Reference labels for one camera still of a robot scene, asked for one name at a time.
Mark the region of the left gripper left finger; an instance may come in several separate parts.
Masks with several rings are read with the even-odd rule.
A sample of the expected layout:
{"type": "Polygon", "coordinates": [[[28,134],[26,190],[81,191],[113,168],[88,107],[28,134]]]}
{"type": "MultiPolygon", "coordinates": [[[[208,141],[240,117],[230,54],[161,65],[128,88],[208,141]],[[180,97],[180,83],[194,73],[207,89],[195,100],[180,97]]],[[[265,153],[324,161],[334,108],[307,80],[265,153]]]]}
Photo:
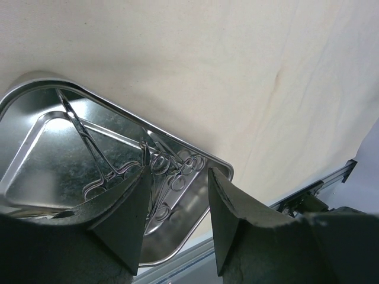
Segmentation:
{"type": "Polygon", "coordinates": [[[151,184],[150,168],[143,166],[115,187],[53,218],[61,224],[83,225],[102,250],[136,274],[151,184]]]}

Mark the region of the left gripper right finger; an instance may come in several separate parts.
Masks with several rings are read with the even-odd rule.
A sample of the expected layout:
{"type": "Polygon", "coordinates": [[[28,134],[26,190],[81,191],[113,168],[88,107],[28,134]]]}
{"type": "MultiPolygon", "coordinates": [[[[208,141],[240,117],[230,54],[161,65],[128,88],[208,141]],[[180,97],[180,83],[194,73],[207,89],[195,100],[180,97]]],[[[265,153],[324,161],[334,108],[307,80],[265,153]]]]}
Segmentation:
{"type": "Polygon", "coordinates": [[[217,273],[221,277],[303,277],[296,219],[259,202],[221,171],[208,171],[217,273]]]}

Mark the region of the surgical forceps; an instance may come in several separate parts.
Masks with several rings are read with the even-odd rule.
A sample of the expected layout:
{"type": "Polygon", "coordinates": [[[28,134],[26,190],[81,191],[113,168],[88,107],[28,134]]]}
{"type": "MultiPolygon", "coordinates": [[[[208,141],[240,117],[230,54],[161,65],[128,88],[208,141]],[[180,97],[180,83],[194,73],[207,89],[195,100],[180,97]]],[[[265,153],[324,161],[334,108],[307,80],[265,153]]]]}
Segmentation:
{"type": "Polygon", "coordinates": [[[109,188],[116,185],[118,182],[124,181],[127,178],[127,173],[134,168],[141,167],[138,161],[132,160],[122,165],[120,168],[115,167],[101,151],[94,138],[85,128],[81,119],[71,106],[69,100],[64,93],[56,88],[56,95],[63,105],[69,121],[73,124],[76,132],[79,134],[90,156],[93,158],[95,167],[99,173],[99,179],[92,181],[82,190],[84,200],[88,201],[95,197],[95,194],[106,192],[109,188]]]}

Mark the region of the steel instrument tray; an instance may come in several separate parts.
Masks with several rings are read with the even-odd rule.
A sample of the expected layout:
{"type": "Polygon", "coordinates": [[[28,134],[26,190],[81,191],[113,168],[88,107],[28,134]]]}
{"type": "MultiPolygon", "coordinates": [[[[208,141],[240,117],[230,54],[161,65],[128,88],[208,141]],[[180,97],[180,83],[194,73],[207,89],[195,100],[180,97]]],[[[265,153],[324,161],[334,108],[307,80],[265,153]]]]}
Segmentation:
{"type": "Polygon", "coordinates": [[[31,72],[1,95],[1,212],[17,218],[48,218],[86,200],[84,186],[99,179],[79,134],[55,89],[69,100],[107,159],[117,168],[143,162],[141,142],[151,159],[157,150],[145,129],[157,134],[182,158],[198,154],[199,172],[186,176],[184,192],[171,192],[147,222],[140,265],[156,266],[176,255],[209,212],[208,169],[228,179],[233,167],[153,123],[54,73],[31,72]]]}

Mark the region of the beige cloth wrap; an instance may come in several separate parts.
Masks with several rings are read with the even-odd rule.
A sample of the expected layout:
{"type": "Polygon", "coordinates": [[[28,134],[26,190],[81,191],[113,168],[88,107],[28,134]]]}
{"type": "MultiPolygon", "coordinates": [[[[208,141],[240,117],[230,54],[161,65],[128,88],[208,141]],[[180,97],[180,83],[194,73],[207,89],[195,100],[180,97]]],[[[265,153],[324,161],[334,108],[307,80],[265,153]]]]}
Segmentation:
{"type": "Polygon", "coordinates": [[[231,163],[274,201],[378,118],[377,1],[2,1],[1,91],[63,75],[231,163]]]}

